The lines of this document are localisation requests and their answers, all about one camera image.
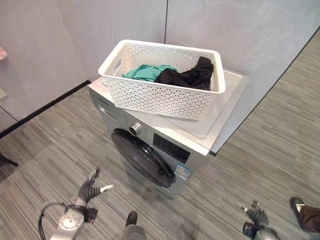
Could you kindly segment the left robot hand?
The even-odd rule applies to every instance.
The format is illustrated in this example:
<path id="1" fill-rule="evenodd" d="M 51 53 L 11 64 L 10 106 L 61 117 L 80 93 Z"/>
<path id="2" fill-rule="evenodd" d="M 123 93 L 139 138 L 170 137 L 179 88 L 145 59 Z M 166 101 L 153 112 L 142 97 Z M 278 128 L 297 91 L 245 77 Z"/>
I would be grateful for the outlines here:
<path id="1" fill-rule="evenodd" d="M 99 196 L 100 194 L 107 192 L 115 187 L 114 184 L 107 184 L 103 187 L 96 187 L 94 183 L 96 178 L 98 178 L 100 174 L 100 168 L 94 169 L 86 179 L 86 181 L 80 187 L 77 198 L 74 202 L 76 206 L 86 207 L 88 202 L 95 197 Z"/>

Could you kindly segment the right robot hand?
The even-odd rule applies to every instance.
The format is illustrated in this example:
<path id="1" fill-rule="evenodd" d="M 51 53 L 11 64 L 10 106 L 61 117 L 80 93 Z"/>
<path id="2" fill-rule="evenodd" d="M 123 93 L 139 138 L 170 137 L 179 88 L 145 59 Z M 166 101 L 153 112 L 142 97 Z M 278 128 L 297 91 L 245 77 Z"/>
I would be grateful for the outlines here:
<path id="1" fill-rule="evenodd" d="M 240 209 L 253 221 L 256 226 L 268 227 L 269 219 L 266 212 L 260 207 L 257 200 L 253 200 L 250 207 L 241 204 Z"/>

